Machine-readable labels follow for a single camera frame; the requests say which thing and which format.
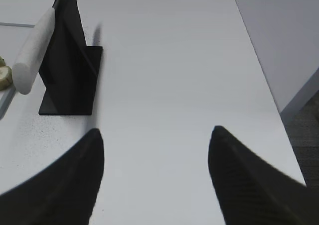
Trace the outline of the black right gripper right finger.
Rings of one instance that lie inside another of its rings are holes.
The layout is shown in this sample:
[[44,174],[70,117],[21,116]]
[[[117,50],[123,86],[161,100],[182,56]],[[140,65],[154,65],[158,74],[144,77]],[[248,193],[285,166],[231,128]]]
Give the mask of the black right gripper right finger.
[[226,128],[211,134],[208,168],[227,225],[317,225],[319,195],[252,152]]

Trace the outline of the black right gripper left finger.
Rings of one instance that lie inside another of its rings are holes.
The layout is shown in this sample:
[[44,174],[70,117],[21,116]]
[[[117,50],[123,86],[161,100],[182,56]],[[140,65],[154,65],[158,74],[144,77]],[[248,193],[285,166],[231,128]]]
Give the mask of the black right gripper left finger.
[[103,140],[94,128],[47,168],[1,194],[0,223],[87,225],[103,172]]

